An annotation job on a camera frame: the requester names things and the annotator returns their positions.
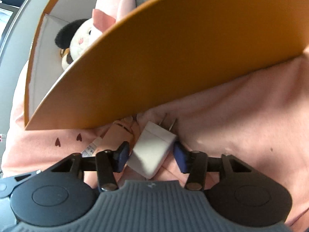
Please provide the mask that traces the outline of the white black plush toy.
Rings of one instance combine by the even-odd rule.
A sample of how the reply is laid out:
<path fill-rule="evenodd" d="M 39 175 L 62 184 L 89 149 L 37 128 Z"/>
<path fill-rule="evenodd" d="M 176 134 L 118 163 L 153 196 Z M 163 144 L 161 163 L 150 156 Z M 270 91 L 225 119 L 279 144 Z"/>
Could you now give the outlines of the white black plush toy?
<path fill-rule="evenodd" d="M 110 26 L 108 21 L 78 19 L 62 27 L 54 42 L 60 48 L 61 65 L 66 70 Z"/>

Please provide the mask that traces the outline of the white printed label card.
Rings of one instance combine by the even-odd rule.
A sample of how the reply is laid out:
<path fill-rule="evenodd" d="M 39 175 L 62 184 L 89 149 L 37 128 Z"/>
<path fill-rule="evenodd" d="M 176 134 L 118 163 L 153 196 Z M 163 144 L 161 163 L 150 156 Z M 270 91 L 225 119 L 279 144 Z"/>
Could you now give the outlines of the white printed label card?
<path fill-rule="evenodd" d="M 87 158 L 87 157 L 92 157 L 95 155 L 95 152 L 97 150 L 97 148 L 100 146 L 100 144 L 102 143 L 102 138 L 101 137 L 97 137 L 96 139 L 94 139 L 81 153 L 83 158 Z"/>

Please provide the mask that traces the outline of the pink patterned duvet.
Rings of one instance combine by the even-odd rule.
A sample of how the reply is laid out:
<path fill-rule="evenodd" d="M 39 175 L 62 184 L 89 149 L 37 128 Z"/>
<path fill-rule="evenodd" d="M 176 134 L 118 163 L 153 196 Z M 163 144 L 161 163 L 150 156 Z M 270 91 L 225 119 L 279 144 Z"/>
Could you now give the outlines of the pink patterned duvet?
<path fill-rule="evenodd" d="M 288 189 L 293 205 L 286 224 L 308 229 L 308 52 L 94 129 L 26 131 L 26 69 L 19 76 L 2 157 L 5 177 L 45 170 L 82 152 L 97 137 L 136 141 L 147 122 L 171 127 L 181 143 L 211 157 L 231 154 Z"/>

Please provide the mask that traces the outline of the orange cardboard box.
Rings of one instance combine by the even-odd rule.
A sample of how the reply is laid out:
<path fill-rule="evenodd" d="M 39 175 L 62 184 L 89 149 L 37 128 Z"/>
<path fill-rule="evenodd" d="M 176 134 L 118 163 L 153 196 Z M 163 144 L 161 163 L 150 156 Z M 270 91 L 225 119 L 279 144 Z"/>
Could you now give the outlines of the orange cardboard box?
<path fill-rule="evenodd" d="M 308 0 L 147 0 L 66 70 L 54 43 L 96 0 L 50 0 L 29 57 L 25 128 L 95 128 L 300 55 Z"/>

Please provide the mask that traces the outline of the pink fabric pouch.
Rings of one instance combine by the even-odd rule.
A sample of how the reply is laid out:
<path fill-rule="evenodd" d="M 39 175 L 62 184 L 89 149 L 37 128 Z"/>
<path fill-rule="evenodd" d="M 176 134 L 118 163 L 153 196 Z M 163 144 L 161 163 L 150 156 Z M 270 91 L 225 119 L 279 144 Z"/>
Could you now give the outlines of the pink fabric pouch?
<path fill-rule="evenodd" d="M 92 11 L 94 35 L 101 35 L 136 8 L 135 0 L 97 0 Z"/>

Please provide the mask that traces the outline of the white plug charger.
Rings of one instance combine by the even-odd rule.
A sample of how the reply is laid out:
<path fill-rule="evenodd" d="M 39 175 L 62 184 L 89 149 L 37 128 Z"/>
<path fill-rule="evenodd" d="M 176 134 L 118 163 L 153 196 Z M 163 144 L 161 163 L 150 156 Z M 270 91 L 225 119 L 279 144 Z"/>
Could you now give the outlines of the white plug charger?
<path fill-rule="evenodd" d="M 168 127 L 148 121 L 136 141 L 127 165 L 147 180 L 152 179 L 170 153 L 177 135 L 172 132 L 177 119 Z"/>

